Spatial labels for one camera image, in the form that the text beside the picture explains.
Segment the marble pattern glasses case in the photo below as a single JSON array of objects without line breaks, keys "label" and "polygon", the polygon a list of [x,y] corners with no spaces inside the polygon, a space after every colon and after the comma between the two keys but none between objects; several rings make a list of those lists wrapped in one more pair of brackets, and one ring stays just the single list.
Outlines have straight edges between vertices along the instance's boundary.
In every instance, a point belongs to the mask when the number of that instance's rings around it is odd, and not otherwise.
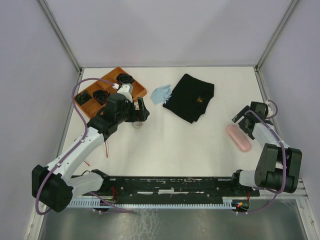
[{"label": "marble pattern glasses case", "polygon": [[[133,103],[134,104],[134,109],[135,110],[139,110],[140,107],[139,107],[139,103],[136,101]],[[135,129],[139,129],[143,126],[143,122],[142,121],[135,121],[135,122],[132,122],[131,125],[133,126],[133,128]]]}]

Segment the pink glasses case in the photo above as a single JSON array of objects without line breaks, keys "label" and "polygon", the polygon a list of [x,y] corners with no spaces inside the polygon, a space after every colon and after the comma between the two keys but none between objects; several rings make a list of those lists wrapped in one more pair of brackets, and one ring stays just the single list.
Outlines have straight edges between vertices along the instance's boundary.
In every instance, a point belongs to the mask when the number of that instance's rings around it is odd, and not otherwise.
[{"label": "pink glasses case", "polygon": [[229,124],[225,128],[225,131],[241,152],[246,153],[251,150],[251,143],[244,132],[236,124]]}]

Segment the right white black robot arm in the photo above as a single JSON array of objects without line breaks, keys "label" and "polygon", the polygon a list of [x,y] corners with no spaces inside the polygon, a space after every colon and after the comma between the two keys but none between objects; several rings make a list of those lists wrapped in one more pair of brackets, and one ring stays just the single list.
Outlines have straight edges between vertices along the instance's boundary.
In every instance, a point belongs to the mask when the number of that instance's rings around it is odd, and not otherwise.
[{"label": "right white black robot arm", "polygon": [[238,149],[244,153],[252,148],[250,140],[256,140],[262,152],[254,170],[237,170],[237,177],[229,183],[231,193],[242,195],[248,187],[265,189],[275,194],[292,194],[298,187],[302,152],[286,144],[277,134],[271,118],[278,113],[266,102],[253,101],[245,106],[225,129]]}]

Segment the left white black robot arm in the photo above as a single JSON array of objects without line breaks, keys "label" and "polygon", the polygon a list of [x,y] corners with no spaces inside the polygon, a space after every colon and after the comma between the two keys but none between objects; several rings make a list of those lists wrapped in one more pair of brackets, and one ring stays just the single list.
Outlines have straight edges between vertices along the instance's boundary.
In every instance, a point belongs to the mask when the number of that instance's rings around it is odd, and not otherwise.
[{"label": "left white black robot arm", "polygon": [[78,177],[72,177],[81,163],[112,134],[121,123],[144,122],[149,116],[143,98],[137,99],[138,108],[124,94],[109,96],[105,107],[101,108],[89,122],[84,132],[73,144],[46,166],[37,165],[31,172],[32,196],[39,215],[39,203],[45,204],[57,213],[64,210],[72,199],[81,195],[97,192],[106,195],[111,183],[104,179],[99,170]]}]

